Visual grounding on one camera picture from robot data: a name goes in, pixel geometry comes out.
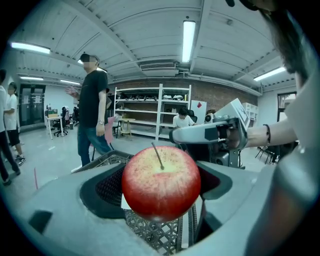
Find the bracelet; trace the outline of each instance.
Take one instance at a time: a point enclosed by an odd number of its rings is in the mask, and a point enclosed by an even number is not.
[[[269,146],[270,141],[271,141],[270,127],[269,127],[269,125],[267,125],[267,124],[264,124],[264,126],[266,126],[266,135],[268,136],[268,139],[267,139],[268,145],[267,145],[267,146]]]

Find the apple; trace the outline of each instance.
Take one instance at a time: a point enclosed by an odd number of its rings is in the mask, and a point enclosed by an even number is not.
[[[201,178],[195,161],[173,146],[153,147],[137,153],[122,174],[122,192],[127,204],[142,218],[153,222],[173,221],[195,203]]]

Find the ceiling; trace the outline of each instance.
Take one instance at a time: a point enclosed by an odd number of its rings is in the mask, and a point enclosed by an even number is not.
[[[183,21],[196,22],[189,63],[182,62]],[[214,0],[46,0],[16,29],[9,43],[50,48],[50,54],[9,50],[17,73],[81,82],[82,53],[97,55],[109,83],[164,77],[212,81],[254,93],[260,87],[294,83],[286,71],[254,77],[282,65],[257,11],[240,2]],[[140,65],[174,63],[142,70]]]

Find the black shorts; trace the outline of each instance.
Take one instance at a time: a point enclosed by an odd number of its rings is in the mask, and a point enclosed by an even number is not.
[[[20,144],[18,129],[7,130],[6,132],[8,133],[9,142],[10,142],[11,147],[13,147],[17,144]]]

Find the stool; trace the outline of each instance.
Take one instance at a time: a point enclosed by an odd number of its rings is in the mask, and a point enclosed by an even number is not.
[[[120,133],[121,134],[130,134],[130,140],[132,141],[132,134],[131,134],[131,127],[130,127],[130,121],[134,121],[135,119],[133,118],[123,118],[121,119],[121,130]]]

